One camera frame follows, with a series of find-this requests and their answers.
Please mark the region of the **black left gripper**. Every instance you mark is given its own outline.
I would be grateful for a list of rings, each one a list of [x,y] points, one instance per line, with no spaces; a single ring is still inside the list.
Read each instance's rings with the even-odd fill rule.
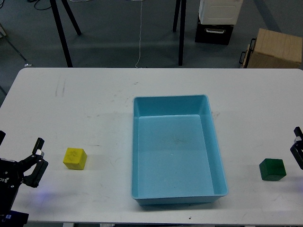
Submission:
[[[0,144],[6,133],[0,131]],[[44,160],[42,147],[44,140],[38,138],[32,154],[17,162],[13,160],[0,159],[0,212],[9,213],[17,196],[21,183],[36,188],[46,171],[48,162]],[[35,167],[30,175],[24,176],[24,172]]]

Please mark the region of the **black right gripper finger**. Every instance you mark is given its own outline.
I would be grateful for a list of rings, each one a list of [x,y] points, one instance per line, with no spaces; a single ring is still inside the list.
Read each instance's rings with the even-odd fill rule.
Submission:
[[[303,169],[303,132],[299,126],[294,129],[295,140],[290,151],[293,154],[298,166]]]

